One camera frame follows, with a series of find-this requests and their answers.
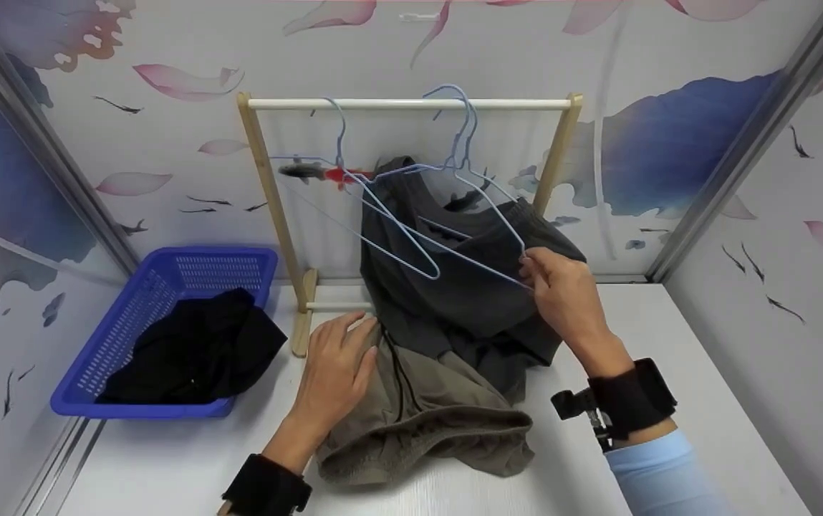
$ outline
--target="drawstring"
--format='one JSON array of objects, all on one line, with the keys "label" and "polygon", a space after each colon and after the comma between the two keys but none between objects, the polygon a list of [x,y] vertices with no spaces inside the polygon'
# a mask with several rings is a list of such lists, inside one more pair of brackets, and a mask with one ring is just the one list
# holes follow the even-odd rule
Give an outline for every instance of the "drawstring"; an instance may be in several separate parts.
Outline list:
[{"label": "drawstring", "polygon": [[395,341],[388,330],[382,329],[382,339],[389,346],[389,352],[392,353],[392,370],[395,375],[395,381],[398,382],[398,415],[395,417],[394,424],[401,421],[402,413],[405,411],[405,386],[402,384],[402,378],[408,383],[408,395],[411,396],[411,403],[418,411],[424,412],[424,408],[418,405],[418,400],[415,397],[414,386],[411,385],[411,380],[408,379],[408,374],[405,372],[405,366],[402,365],[401,360],[398,359],[398,351]]}]

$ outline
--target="black wrist strap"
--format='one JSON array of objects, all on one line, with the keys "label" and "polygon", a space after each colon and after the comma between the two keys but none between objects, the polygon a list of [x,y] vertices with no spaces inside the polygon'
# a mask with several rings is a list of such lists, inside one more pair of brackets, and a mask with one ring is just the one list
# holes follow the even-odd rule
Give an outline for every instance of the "black wrist strap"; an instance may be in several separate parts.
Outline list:
[{"label": "black wrist strap", "polygon": [[264,516],[290,514],[294,509],[302,512],[311,493],[312,487],[303,477],[259,454],[251,454],[221,496],[227,503],[218,514]]},{"label": "black wrist strap", "polygon": [[597,408],[611,421],[609,435],[620,441],[669,418],[678,404],[653,360],[635,360],[634,366],[614,378],[589,379]]},{"label": "black wrist strap", "polygon": [[[649,358],[635,360],[634,369],[614,378],[591,378],[589,388],[576,394],[563,390],[552,396],[552,405],[561,419],[587,414],[603,450],[609,439],[624,441],[632,431],[650,428],[675,414],[673,398],[656,363]],[[597,411],[605,416],[597,417]]]}]

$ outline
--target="wooden clothes rack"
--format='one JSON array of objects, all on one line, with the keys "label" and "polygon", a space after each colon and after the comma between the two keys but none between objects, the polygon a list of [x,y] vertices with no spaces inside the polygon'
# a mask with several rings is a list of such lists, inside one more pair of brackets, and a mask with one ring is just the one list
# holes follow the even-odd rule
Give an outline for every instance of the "wooden clothes rack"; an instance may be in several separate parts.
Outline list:
[{"label": "wooden clothes rack", "polygon": [[[271,212],[271,221],[274,222],[274,231],[277,233],[284,255],[284,265],[287,274],[294,285],[297,294],[297,317],[294,321],[294,330],[290,335],[290,349],[296,356],[305,356],[309,345],[309,329],[312,315],[317,310],[369,310],[369,303],[355,302],[318,302],[316,301],[316,285],[319,284],[317,269],[301,270],[297,261],[297,252],[294,249],[293,239],[290,238],[290,229],[287,226],[287,216],[284,215],[284,205],[277,190],[274,179],[274,168],[268,158],[268,149],[261,134],[261,124],[258,122],[260,110],[330,110],[332,104],[324,98],[252,98],[247,92],[240,92],[236,98],[239,105],[242,127],[245,128],[249,139],[251,156],[255,160],[261,189],[268,202]],[[466,108],[463,102],[456,99],[433,98],[338,98],[335,99],[342,109],[352,110],[438,110]],[[565,150],[574,137],[577,118],[580,117],[582,95],[571,94],[566,99],[503,99],[503,98],[474,98],[471,105],[478,110],[507,110],[507,111],[561,111],[558,126],[552,137],[552,146],[542,169],[542,178],[536,189],[532,206],[539,215],[544,215],[548,201],[552,197],[552,189],[559,182],[562,172],[562,161]]]}]

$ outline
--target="clothing pile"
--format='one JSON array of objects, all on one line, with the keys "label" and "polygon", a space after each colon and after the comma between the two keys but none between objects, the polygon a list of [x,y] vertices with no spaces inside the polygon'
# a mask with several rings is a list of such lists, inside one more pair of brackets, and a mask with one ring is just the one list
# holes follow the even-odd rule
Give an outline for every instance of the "clothing pile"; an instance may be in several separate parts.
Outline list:
[{"label": "clothing pile", "polygon": [[[375,173],[410,166],[400,157]],[[420,174],[392,174],[372,190],[395,218],[428,238],[509,277],[519,243],[493,209],[456,213],[441,206]],[[544,246],[585,262],[581,251],[526,200],[497,206],[526,247]],[[430,264],[404,233],[365,206],[362,234],[420,270]],[[333,484],[381,484],[421,457],[455,457],[497,476],[521,472],[533,457],[532,420],[512,407],[526,393],[526,369],[549,366],[561,339],[536,312],[529,292],[421,241],[440,267],[431,281],[370,245],[361,275],[380,326],[370,389],[317,450],[319,475]]]},{"label": "clothing pile", "polygon": [[97,403],[196,405],[245,392],[287,336],[242,288],[181,300],[134,343]]}]

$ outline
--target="light blue hanger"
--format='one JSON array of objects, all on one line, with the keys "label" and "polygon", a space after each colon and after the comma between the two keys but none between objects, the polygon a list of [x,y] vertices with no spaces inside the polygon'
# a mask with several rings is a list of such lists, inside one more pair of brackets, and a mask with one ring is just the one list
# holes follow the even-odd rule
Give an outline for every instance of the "light blue hanger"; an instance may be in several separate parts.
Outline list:
[{"label": "light blue hanger", "polygon": [[[301,200],[303,200],[303,202],[306,202],[310,206],[313,206],[314,209],[316,209],[319,213],[322,213],[323,216],[326,216],[327,219],[332,220],[332,222],[335,222],[339,226],[342,226],[342,228],[345,228],[347,231],[351,231],[354,235],[358,236],[362,241],[366,242],[366,244],[371,245],[372,248],[377,249],[379,252],[382,252],[386,256],[394,259],[395,261],[399,262],[399,264],[404,265],[404,267],[407,267],[408,269],[414,271],[415,273],[422,275],[422,277],[428,278],[430,280],[435,280],[435,279],[438,279],[440,277],[441,271],[440,271],[440,267],[436,264],[436,262],[434,262],[433,258],[420,245],[420,242],[418,242],[417,239],[411,237],[412,233],[415,236],[417,236],[417,238],[423,239],[423,241],[428,242],[429,244],[432,244],[433,246],[435,246],[439,249],[442,249],[445,252],[450,252],[450,254],[452,254],[454,256],[457,256],[457,257],[463,259],[466,262],[469,262],[469,264],[476,265],[476,267],[479,267],[479,268],[483,269],[484,271],[487,271],[488,273],[494,274],[497,277],[503,278],[506,281],[510,281],[511,283],[515,283],[516,285],[520,285],[520,287],[526,288],[527,290],[531,290],[531,287],[529,287],[528,285],[525,285],[524,283],[522,283],[522,281],[519,281],[519,279],[509,277],[508,275],[503,274],[500,271],[496,271],[496,270],[494,270],[490,267],[487,267],[487,265],[481,264],[480,262],[477,262],[476,260],[473,260],[472,258],[469,258],[468,256],[466,256],[464,254],[461,254],[460,252],[455,251],[455,249],[448,248],[444,244],[441,244],[440,242],[435,241],[435,239],[432,239],[432,238],[428,237],[427,235],[424,235],[420,231],[417,231],[417,229],[411,228],[411,226],[408,226],[407,224],[404,224],[403,222],[401,222],[400,220],[395,218],[395,215],[392,215],[392,212],[390,212],[388,209],[385,208],[385,205],[382,203],[381,200],[379,200],[379,197],[376,196],[375,193],[372,192],[372,190],[369,189],[368,184],[369,183],[374,183],[376,178],[381,177],[381,176],[391,176],[392,173],[420,173],[420,172],[424,172],[425,170],[444,171],[444,170],[447,170],[447,169],[453,169],[454,170],[453,174],[457,179],[459,179],[460,181],[463,181],[464,183],[467,183],[467,185],[469,185],[469,186],[475,188],[476,190],[478,190],[479,192],[481,192],[480,188],[477,185],[474,185],[474,183],[471,183],[471,182],[467,181],[466,179],[463,179],[463,178],[458,176],[458,171],[459,171],[460,167],[457,166],[457,163],[456,163],[456,153],[458,151],[458,146],[459,146],[459,141],[461,139],[461,135],[463,135],[463,132],[468,127],[468,123],[469,123],[469,120],[470,120],[471,113],[473,113],[473,107],[471,107],[471,102],[468,101],[467,97],[464,97],[464,92],[461,91],[461,88],[459,88],[458,86],[455,86],[455,85],[441,85],[440,87],[438,87],[438,88],[436,88],[436,89],[434,89],[430,92],[427,92],[427,94],[425,94],[424,97],[428,97],[429,95],[433,95],[433,94],[435,94],[435,92],[441,91],[441,90],[446,89],[446,88],[453,88],[456,91],[460,92],[461,95],[463,95],[463,98],[461,98],[460,101],[463,101],[463,102],[466,103],[466,121],[464,121],[463,127],[459,130],[459,132],[456,133],[455,137],[453,138],[453,147],[451,147],[450,155],[446,158],[446,160],[444,160],[443,166],[434,167],[434,166],[428,166],[428,164],[415,163],[414,166],[402,167],[401,169],[397,169],[397,170],[394,170],[394,171],[389,171],[389,172],[386,172],[386,173],[379,173],[372,180],[368,179],[366,176],[359,176],[359,174],[352,173],[350,170],[348,170],[347,167],[345,167],[345,157],[343,157],[342,143],[343,143],[343,138],[345,138],[345,132],[347,131],[347,121],[346,121],[346,118],[345,118],[345,112],[342,111],[342,108],[340,107],[338,102],[336,102],[332,98],[328,98],[328,97],[323,97],[323,98],[325,98],[326,101],[330,102],[330,104],[332,104],[333,107],[338,110],[338,114],[339,114],[340,118],[342,119],[342,130],[340,131],[340,133],[338,135],[338,138],[337,138],[337,142],[336,142],[338,153],[337,153],[337,156],[335,157],[335,163],[332,163],[331,161],[328,161],[328,160],[326,160],[324,158],[320,158],[320,157],[273,156],[273,157],[271,157],[271,159],[291,159],[291,158],[296,157],[296,158],[302,158],[302,159],[307,159],[307,160],[324,161],[324,163],[332,164],[332,166],[340,168],[340,170],[342,170],[342,172],[346,176],[351,177],[351,179],[353,179],[353,181],[355,181],[355,183],[358,183],[363,188],[363,191],[365,191],[366,193],[369,194],[369,196],[371,197],[372,200],[374,200],[374,202],[376,203],[377,206],[372,205],[369,201],[364,199],[363,196],[357,197],[348,188],[345,189],[345,192],[347,192],[348,195],[350,195],[350,196],[357,197],[357,199],[361,200],[362,203],[364,203],[366,206],[369,206],[370,209],[374,209],[377,213],[379,213],[379,215],[385,216],[386,219],[388,219],[390,222],[397,225],[398,228],[401,230],[401,232],[404,233],[404,235],[407,236],[409,241],[411,241],[412,244],[414,244],[415,248],[417,248],[418,251],[420,251],[421,254],[423,254],[425,256],[425,258],[428,260],[428,262],[430,262],[430,265],[432,265],[432,267],[436,271],[434,274],[425,273],[424,271],[421,271],[417,267],[414,267],[414,265],[408,264],[407,261],[403,260],[402,258],[399,258],[397,255],[392,254],[392,252],[389,252],[387,249],[382,248],[382,246],[380,246],[379,244],[376,244],[375,242],[372,242],[371,239],[366,238],[365,236],[361,235],[361,233],[356,232],[354,229],[350,228],[349,226],[346,226],[346,225],[342,224],[342,222],[340,222],[339,220],[334,219],[333,216],[330,216],[328,213],[325,213],[325,211],[323,211],[318,206],[313,204],[311,201],[309,201],[309,199],[306,199],[306,197],[303,197],[303,195],[300,195],[300,193],[297,193],[292,188],[288,187],[288,190],[290,190],[294,195],[296,195]],[[473,133],[467,138],[466,149],[471,144],[471,136],[473,136]],[[482,177],[482,174],[477,174],[477,173],[474,173],[474,172],[471,172],[471,171],[469,171],[469,172],[474,174],[475,176]],[[481,193],[487,199],[486,194],[484,192],[481,192]],[[522,240],[519,238],[519,235],[516,235],[516,232],[513,231],[512,225],[510,225],[509,222],[506,220],[506,218],[504,218],[503,215],[501,215],[499,209],[497,209],[496,206],[494,206],[494,203],[490,199],[487,199],[487,200],[488,200],[488,202],[491,203],[491,206],[493,206],[494,210],[496,210],[497,215],[499,215],[500,218],[502,220],[504,220],[505,225],[507,225],[507,228],[509,228],[510,231],[513,232],[513,235],[516,236],[517,241],[520,241],[520,244],[522,244]]]},{"label": "light blue hanger", "polygon": [[[506,190],[503,189],[503,187],[500,187],[500,185],[497,185],[497,183],[494,182],[493,179],[490,179],[490,177],[487,176],[487,169],[484,169],[484,173],[477,173],[477,172],[474,172],[474,170],[471,170],[471,159],[470,159],[471,139],[474,137],[474,131],[478,130],[478,112],[474,108],[474,105],[471,104],[471,101],[467,97],[466,92],[462,91],[459,86],[456,86],[456,85],[446,85],[446,86],[451,88],[451,89],[455,89],[457,92],[459,92],[459,95],[461,95],[461,99],[463,99],[463,101],[466,103],[466,107],[471,109],[471,117],[474,119],[474,124],[473,124],[473,127],[471,127],[471,132],[469,133],[468,137],[466,138],[466,154],[464,154],[463,162],[461,163],[461,166],[459,168],[461,170],[465,170],[466,172],[470,173],[472,176],[475,176],[479,179],[483,179],[486,182],[489,182],[490,185],[493,185],[498,190],[500,190],[500,192],[503,193],[508,199],[510,199],[513,202],[516,202],[516,199],[514,199],[513,196],[510,196],[509,193],[507,193]],[[513,238],[515,238],[516,241],[519,242],[520,256],[525,256],[526,255],[526,242],[523,242],[523,239],[519,237],[519,235],[516,233],[516,230],[513,229],[513,226],[510,224],[510,221],[507,220],[506,217],[503,216],[500,213],[500,209],[498,209],[497,205],[494,204],[494,202],[490,199],[490,197],[487,196],[487,193],[484,192],[484,190],[480,189],[479,186],[476,186],[473,183],[468,182],[466,179],[462,179],[461,177],[459,177],[458,170],[453,172],[453,175],[456,177],[456,179],[460,180],[463,183],[466,183],[466,185],[472,186],[476,190],[476,192],[481,193],[481,196],[483,196],[485,199],[487,199],[487,202],[490,203],[491,208],[494,210],[494,213],[496,213],[497,216],[499,216],[500,220],[503,220],[504,224],[506,225],[506,228],[509,229],[511,234],[513,234]]]},{"label": "light blue hanger", "polygon": [[342,226],[342,228],[345,228],[347,231],[351,231],[353,234],[357,235],[362,241],[366,242],[366,244],[369,244],[372,248],[377,249],[379,252],[382,252],[383,254],[385,254],[386,256],[388,256],[390,258],[392,258],[396,262],[399,262],[399,264],[405,265],[405,267],[411,269],[415,273],[418,273],[418,274],[422,275],[422,277],[425,277],[425,278],[428,278],[428,279],[431,279],[431,280],[438,279],[440,277],[440,267],[437,265],[437,262],[434,262],[431,255],[428,254],[428,252],[424,250],[424,248],[423,248],[423,246],[421,246],[420,242],[418,242],[417,239],[415,239],[414,237],[412,237],[410,235],[410,233],[408,233],[408,229],[405,228],[405,225],[402,224],[401,222],[399,222],[398,219],[395,218],[395,215],[392,215],[392,212],[390,212],[388,209],[385,208],[385,206],[379,200],[379,197],[377,197],[375,195],[375,193],[373,193],[372,190],[369,189],[369,186],[366,185],[366,182],[361,181],[358,178],[358,176],[356,176],[355,174],[349,172],[347,167],[345,167],[345,155],[343,154],[343,151],[342,151],[342,141],[345,139],[345,132],[347,132],[347,120],[345,118],[345,112],[342,111],[342,107],[340,107],[340,105],[338,105],[338,102],[335,102],[333,99],[330,99],[328,97],[323,97],[323,98],[325,98],[325,100],[328,100],[329,102],[332,103],[332,105],[334,105],[335,109],[338,110],[338,115],[342,118],[342,130],[338,134],[338,140],[337,140],[337,143],[336,143],[337,148],[338,148],[338,154],[335,156],[335,163],[334,163],[335,166],[342,169],[343,171],[345,171],[345,173],[348,174],[348,176],[351,176],[357,183],[359,183],[363,187],[363,190],[365,190],[366,193],[370,194],[372,199],[374,199],[376,201],[376,204],[379,205],[380,209],[378,209],[377,211],[379,211],[379,213],[381,213],[383,216],[385,216],[386,219],[389,219],[389,220],[391,220],[391,222],[394,222],[395,225],[398,225],[398,228],[401,230],[401,232],[405,233],[405,237],[408,238],[408,241],[411,242],[411,244],[414,244],[415,248],[417,248],[418,251],[420,251],[421,255],[423,255],[424,258],[426,258],[427,261],[430,262],[430,265],[431,265],[431,267],[433,267],[434,272],[428,274],[428,273],[425,273],[424,271],[418,269],[417,267],[414,267],[414,265],[408,264],[408,262],[406,262],[402,258],[399,258],[398,256],[395,256],[394,254],[392,254],[392,252],[389,252],[387,249],[382,248],[382,246],[380,246],[379,244],[376,244],[376,242],[371,241],[371,239],[366,238],[365,236],[363,236],[360,233],[356,232],[354,229],[350,228],[349,226],[347,226],[345,224],[342,224],[342,222],[340,222],[339,220],[336,220],[335,218],[333,218],[333,216],[330,216],[328,213],[325,213],[325,211],[319,209],[318,206],[311,203],[309,201],[309,199],[306,199],[306,197],[300,196],[299,193],[297,193],[297,196],[300,197],[301,199],[303,199],[304,201],[306,201],[307,203],[309,203],[310,206],[313,206],[313,208],[315,208],[319,213],[322,213],[322,215],[326,216],[329,220],[332,220],[332,222],[338,224],[339,226]]}]

